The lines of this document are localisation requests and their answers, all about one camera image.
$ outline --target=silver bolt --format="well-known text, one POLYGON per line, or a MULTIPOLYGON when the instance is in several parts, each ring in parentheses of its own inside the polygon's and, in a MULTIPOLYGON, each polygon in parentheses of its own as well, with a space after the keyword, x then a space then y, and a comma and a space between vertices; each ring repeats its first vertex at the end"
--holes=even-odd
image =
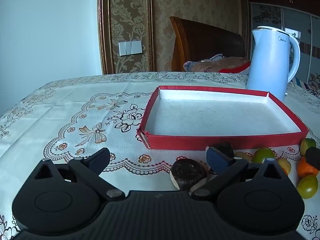
POLYGON ((204 188, 195 190, 195 195, 198 197, 207 197, 210 195, 210 191, 204 188))
POLYGON ((122 193, 123 192, 121 190, 119 190, 119 189, 109 189, 107 191, 107 196, 108 197, 119 197, 119 196, 122 195, 122 193))

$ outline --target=gold trim molding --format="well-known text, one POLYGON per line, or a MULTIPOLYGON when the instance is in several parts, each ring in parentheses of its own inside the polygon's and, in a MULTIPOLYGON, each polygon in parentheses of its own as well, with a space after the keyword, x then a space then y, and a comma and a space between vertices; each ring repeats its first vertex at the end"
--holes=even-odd
MULTIPOLYGON (((98 0, 99 47, 102 73, 114 74, 112 50, 112 29, 110 0, 98 0)), ((148 67, 149 71, 156 71, 153 38, 152 0, 146 0, 147 38, 148 38, 148 67)))

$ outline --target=headboard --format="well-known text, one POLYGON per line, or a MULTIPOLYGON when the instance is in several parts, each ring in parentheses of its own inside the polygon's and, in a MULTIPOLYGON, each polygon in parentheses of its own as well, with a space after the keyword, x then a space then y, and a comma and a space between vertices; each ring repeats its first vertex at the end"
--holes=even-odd
POLYGON ((170 17, 176 40, 172 71, 184 71, 187 61, 201 61, 222 53, 226 57, 245 57, 241 35, 211 25, 170 17))

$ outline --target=table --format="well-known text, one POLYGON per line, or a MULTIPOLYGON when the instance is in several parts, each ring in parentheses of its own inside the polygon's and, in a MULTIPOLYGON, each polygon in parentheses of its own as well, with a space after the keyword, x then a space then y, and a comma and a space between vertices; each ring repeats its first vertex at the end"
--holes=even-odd
MULTIPOLYGON (((43 158, 65 163, 108 147, 111 163, 100 175, 126 194, 130 190, 175 190, 168 174, 178 158, 205 162, 204 151, 148 150, 136 129, 148 99, 159 85, 197 85, 245 88, 247 76, 220 73, 123 73, 51 82, 18 102, 0 117, 0 240, 19 228, 12 217, 12 201, 43 158)), ((284 103, 310 128, 309 138, 320 146, 320 100, 289 83, 284 103)), ((292 163, 298 178, 299 147, 275 148, 292 163)), ((255 150, 244 150, 254 153, 255 150)), ((305 200, 298 227, 306 239, 320 239, 320 190, 305 200)))

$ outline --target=kettle spout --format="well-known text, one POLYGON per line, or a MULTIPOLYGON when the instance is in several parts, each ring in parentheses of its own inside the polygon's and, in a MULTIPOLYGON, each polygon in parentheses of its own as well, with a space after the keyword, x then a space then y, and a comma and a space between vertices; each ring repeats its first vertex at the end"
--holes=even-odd
POLYGON ((262 35, 262 30, 261 29, 252 30, 252 35, 253 35, 255 44, 258 44, 260 37, 262 35))

